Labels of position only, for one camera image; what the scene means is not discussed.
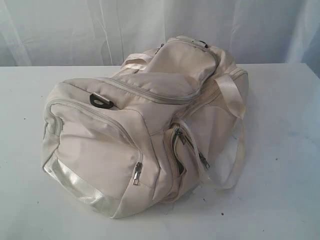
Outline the beige duffel bag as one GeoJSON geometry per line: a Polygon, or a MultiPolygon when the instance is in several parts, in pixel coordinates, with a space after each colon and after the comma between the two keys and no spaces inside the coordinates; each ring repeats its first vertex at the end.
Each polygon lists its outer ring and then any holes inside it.
{"type": "Polygon", "coordinates": [[[248,73],[186,36],[130,54],[111,77],[57,84],[44,108],[42,169],[119,219],[201,183],[230,189],[245,161],[248,73]]]}

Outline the white background curtain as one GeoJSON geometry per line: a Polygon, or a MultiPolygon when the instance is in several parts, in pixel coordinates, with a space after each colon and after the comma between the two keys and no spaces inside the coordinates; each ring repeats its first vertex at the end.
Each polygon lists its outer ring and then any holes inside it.
{"type": "Polygon", "coordinates": [[[2,66],[120,65],[188,36],[241,64],[320,69],[317,0],[3,0],[2,66]]]}

